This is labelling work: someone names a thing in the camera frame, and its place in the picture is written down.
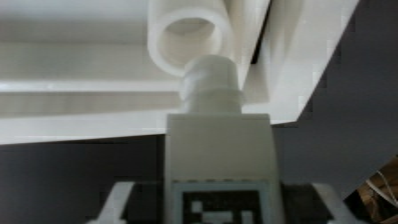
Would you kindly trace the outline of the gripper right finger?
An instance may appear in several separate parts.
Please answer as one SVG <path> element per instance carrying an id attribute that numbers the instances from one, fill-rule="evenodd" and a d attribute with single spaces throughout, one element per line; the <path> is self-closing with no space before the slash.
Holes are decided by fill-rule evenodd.
<path id="1" fill-rule="evenodd" d="M 323 183 L 314 183 L 313 187 L 332 215 L 327 224 L 362 224 L 362 221 L 355 218 L 355 215 L 350 212 L 332 186 Z"/>

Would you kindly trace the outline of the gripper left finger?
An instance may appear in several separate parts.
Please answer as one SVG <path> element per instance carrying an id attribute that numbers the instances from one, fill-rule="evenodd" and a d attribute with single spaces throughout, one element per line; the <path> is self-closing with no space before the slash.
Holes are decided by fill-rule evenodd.
<path id="1" fill-rule="evenodd" d="M 133 182 L 117 182 L 114 184 L 99 215 L 96 219 L 87 222 L 87 224 L 126 224 L 126 220 L 122 219 L 122 212 L 133 186 Z"/>

